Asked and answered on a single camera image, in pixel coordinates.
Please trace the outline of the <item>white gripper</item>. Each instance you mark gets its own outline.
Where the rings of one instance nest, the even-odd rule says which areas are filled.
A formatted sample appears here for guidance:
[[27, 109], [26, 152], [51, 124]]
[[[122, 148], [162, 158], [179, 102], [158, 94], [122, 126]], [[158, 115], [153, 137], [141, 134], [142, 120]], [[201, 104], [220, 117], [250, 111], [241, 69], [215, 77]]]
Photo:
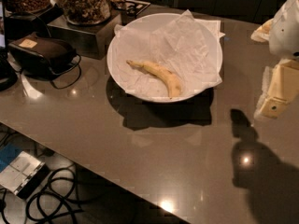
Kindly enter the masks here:
[[255, 119], [276, 119], [299, 94], [299, 0], [287, 0], [279, 11], [253, 31], [253, 41], [267, 42], [279, 58], [274, 67], [263, 71], [262, 94]]

